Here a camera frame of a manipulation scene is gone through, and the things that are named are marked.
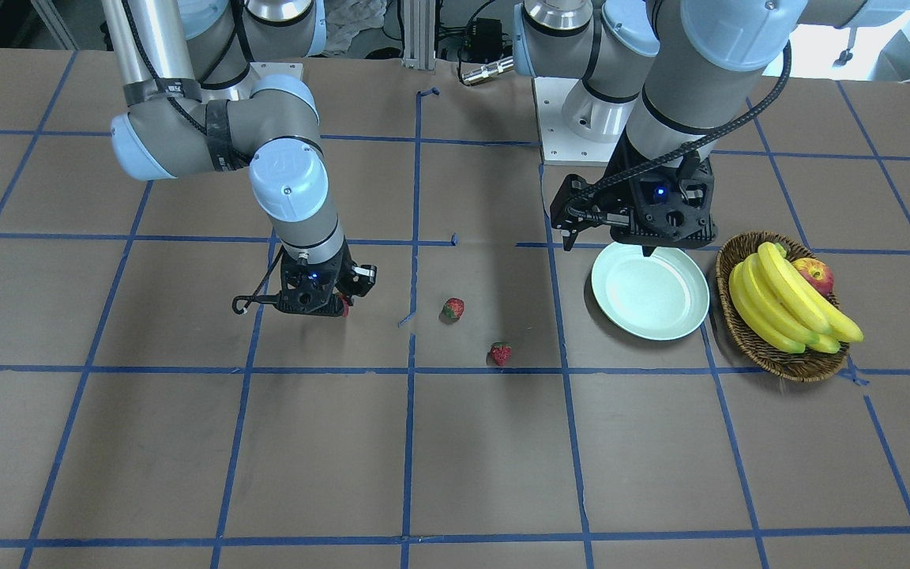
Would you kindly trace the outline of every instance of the strawberry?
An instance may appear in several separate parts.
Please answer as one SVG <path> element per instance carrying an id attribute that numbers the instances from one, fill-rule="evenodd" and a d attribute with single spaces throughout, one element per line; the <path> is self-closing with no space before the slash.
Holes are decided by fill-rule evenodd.
<path id="1" fill-rule="evenodd" d="M 512 356 L 512 345 L 508 342 L 494 342 L 494 344 L 491 345 L 490 356 L 494 359 L 494 363 L 499 365 L 499 367 L 505 367 L 505 364 L 508 363 L 508 359 Z"/>
<path id="2" fill-rule="evenodd" d="M 465 302 L 462 302 L 462 299 L 448 299 L 448 301 L 445 302 L 445 306 L 441 309 L 441 313 L 452 320 L 462 318 L 462 312 L 464 311 Z"/>

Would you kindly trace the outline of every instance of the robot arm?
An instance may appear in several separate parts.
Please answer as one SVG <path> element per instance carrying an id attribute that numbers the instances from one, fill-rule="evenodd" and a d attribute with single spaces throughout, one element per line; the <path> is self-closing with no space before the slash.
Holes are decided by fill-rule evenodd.
<path id="1" fill-rule="evenodd" d="M 910 8 L 909 0 L 607 0 L 591 10 L 588 1 L 520 4 L 515 68 L 577 77 L 596 100 L 630 105 L 621 106 L 626 125 L 604 177 L 588 184 L 567 176 L 550 217 L 567 250 L 578 232 L 609 224 L 614 240 L 642 245 L 645 255 L 655 247 L 698 248 L 715 239 L 708 155 L 718 139 L 780 93 L 796 25 L 883 25 Z M 615 54 L 604 61 L 608 44 Z M 733 119 L 783 52 L 776 88 Z"/>
<path id="2" fill-rule="evenodd" d="M 235 312 L 245 301 L 292 314 L 344 314 L 353 296 L 370 291 L 377 270 L 351 260 L 329 196 L 314 98 L 300 79 L 258 77 L 250 65 L 256 54 L 320 51 L 321 0 L 180 4 L 104 0 L 129 104 L 111 123 L 118 162 L 141 180 L 250 166 L 255 198 L 282 244 L 282 289 L 238 296 Z M 275 53 L 278 36 L 293 37 L 285 53 Z"/>

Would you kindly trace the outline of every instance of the bunch of bananas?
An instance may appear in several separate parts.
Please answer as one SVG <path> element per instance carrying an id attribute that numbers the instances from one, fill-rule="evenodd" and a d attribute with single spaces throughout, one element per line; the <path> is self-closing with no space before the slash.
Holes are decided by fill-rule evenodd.
<path id="1" fill-rule="evenodd" d="M 855 322 L 816 292 L 774 243 L 761 243 L 729 273 L 729 296 L 747 326 L 781 352 L 837 353 L 839 341 L 863 341 Z"/>

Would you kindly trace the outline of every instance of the wicker basket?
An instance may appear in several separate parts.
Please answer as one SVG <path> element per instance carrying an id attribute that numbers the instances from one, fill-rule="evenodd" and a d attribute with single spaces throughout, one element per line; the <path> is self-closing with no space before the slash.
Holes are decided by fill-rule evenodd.
<path id="1" fill-rule="evenodd" d="M 844 367 L 845 361 L 848 359 L 846 343 L 841 342 L 841 349 L 838 350 L 838 353 L 815 352 L 812 349 L 807 349 L 805 353 L 780 352 L 768 342 L 763 341 L 747 326 L 729 298 L 729 273 L 765 241 L 777 241 L 783 244 L 784 248 L 788 250 L 790 262 L 802 257 L 816 258 L 816 255 L 813 255 L 813 252 L 806 249 L 801 243 L 768 231 L 741 233 L 727 241 L 715 259 L 715 278 L 726 327 L 729 328 L 732 337 L 736 339 L 736 345 L 749 359 L 772 374 L 779 375 L 780 378 L 790 379 L 794 382 L 819 382 L 830 378 Z M 827 296 L 827 300 L 835 307 L 838 306 L 837 297 L 833 292 Z"/>

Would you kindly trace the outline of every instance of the light blue joint cap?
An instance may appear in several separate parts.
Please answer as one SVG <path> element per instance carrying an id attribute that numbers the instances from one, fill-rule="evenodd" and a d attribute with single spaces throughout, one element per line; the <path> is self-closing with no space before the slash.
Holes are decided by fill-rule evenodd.
<path id="1" fill-rule="evenodd" d="M 806 3 L 807 0 L 680 0 L 679 19 L 690 44 L 705 60 L 729 71 L 754 71 L 781 53 Z"/>
<path id="2" fill-rule="evenodd" d="M 111 120 L 111 145 L 115 148 L 118 164 L 129 176 L 142 181 L 174 178 L 142 145 L 129 120 L 129 113 L 122 113 Z"/>
<path id="3" fill-rule="evenodd" d="M 658 39 L 648 22 L 644 0 L 607 0 L 603 19 L 610 33 L 636 54 L 646 58 L 658 55 Z"/>
<path id="4" fill-rule="evenodd" d="M 329 196 L 325 165 L 304 141 L 267 141 L 255 153 L 248 170 L 259 205 L 283 222 L 303 222 L 317 213 Z"/>
<path id="5" fill-rule="evenodd" d="M 875 28 L 910 10 L 910 0 L 869 0 L 842 28 Z"/>
<path id="6" fill-rule="evenodd" d="M 255 96 L 259 91 L 264 91 L 266 89 L 273 89 L 276 91 L 283 91 L 284 93 L 290 93 L 293 96 L 299 98 L 307 103 L 308 107 L 311 107 L 311 110 L 314 111 L 314 118 L 318 120 L 319 123 L 322 122 L 321 116 L 318 115 L 318 109 L 314 106 L 314 95 L 311 94 L 311 90 L 307 88 L 307 85 L 303 81 L 297 79 L 292 75 L 285 74 L 276 74 L 269 75 L 259 79 L 259 82 L 255 84 L 255 87 L 252 89 L 252 97 Z"/>
<path id="7" fill-rule="evenodd" d="M 521 4 L 515 4 L 515 36 L 512 40 L 512 56 L 515 58 L 515 71 L 519 75 L 535 77 L 536 70 L 528 57 L 528 44 L 525 35 L 525 11 Z"/>
<path id="8" fill-rule="evenodd" d="M 329 30 L 325 27 L 325 0 L 314 0 L 314 36 L 311 37 L 311 48 L 308 55 L 318 55 L 325 51 L 329 40 Z"/>
<path id="9" fill-rule="evenodd" d="M 227 6 L 228 0 L 178 0 L 185 40 L 201 36 L 224 15 Z"/>

